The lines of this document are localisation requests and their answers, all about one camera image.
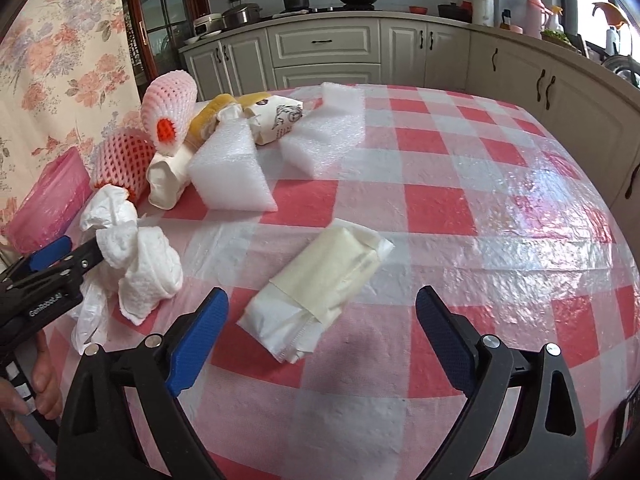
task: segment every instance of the pink bottle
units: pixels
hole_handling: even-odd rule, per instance
[[[527,0],[527,16],[524,23],[524,33],[532,38],[542,39],[540,32],[545,26],[546,17],[553,13],[545,7],[542,0]]]

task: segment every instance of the table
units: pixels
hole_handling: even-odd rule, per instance
[[[284,164],[277,144],[259,150],[278,212],[208,211],[193,187],[171,211],[140,206],[180,253],[186,279],[139,327],[115,309],[106,349],[164,333],[221,286],[229,321],[180,402],[230,480],[414,480],[465,400],[415,318],[415,295],[430,284],[480,333],[533,351],[560,345],[596,471],[612,414],[640,380],[640,278],[605,203],[521,108],[453,92],[361,88],[366,140],[323,180]],[[320,89],[282,94],[313,106]],[[235,322],[334,217],[376,229],[396,248],[313,355],[278,364]],[[47,330],[65,392],[78,363],[71,329],[65,316]],[[511,412],[515,400],[510,392]],[[130,403],[148,458],[163,469],[140,404],[134,396]],[[497,456],[505,412],[478,470]]]

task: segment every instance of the pink plastic bag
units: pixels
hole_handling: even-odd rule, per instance
[[[91,193],[78,150],[66,150],[44,167],[4,235],[16,251],[36,251],[64,234]]]

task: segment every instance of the finger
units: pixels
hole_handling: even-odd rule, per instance
[[[49,346],[47,345],[47,336],[44,333],[44,330],[39,330],[36,332],[36,348],[38,349],[38,353],[49,353]]]
[[[62,395],[58,397],[56,405],[44,416],[44,418],[47,420],[53,420],[54,418],[58,418],[60,415],[62,415]]]
[[[58,402],[60,398],[60,389],[58,381],[52,378],[47,384],[44,392],[36,395],[36,409],[43,415],[47,415]]]
[[[22,415],[29,415],[27,403],[18,395],[14,386],[4,379],[0,379],[0,408],[13,410]]]
[[[47,347],[47,338],[45,337],[44,332],[40,330],[36,334],[35,339],[36,346],[38,348],[38,357],[33,365],[31,381],[33,382],[33,389],[36,390],[36,393],[42,393],[55,373],[51,363],[49,348]]]

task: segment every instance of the glass door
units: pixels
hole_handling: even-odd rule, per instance
[[[180,68],[178,48],[191,36],[185,0],[127,0],[146,83]]]

